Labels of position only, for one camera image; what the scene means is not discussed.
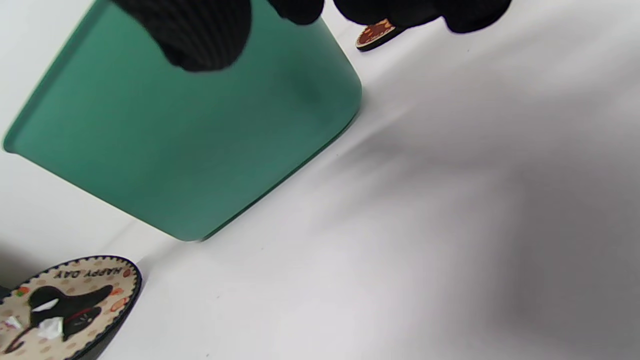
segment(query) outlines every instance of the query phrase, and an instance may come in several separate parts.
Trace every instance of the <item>white backdrop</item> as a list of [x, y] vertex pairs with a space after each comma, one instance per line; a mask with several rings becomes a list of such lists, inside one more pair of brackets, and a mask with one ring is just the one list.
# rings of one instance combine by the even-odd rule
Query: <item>white backdrop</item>
[[[366, 54], [327, 16], [365, 87], [357, 121], [209, 241], [97, 241], [147, 278], [104, 359], [638, 359], [640, 3], [514, 0], [478, 33], [438, 20]], [[1, 206], [0, 231], [86, 244]], [[92, 206], [58, 213], [94, 235], [127, 222]], [[38, 249], [29, 231], [12, 247]]]

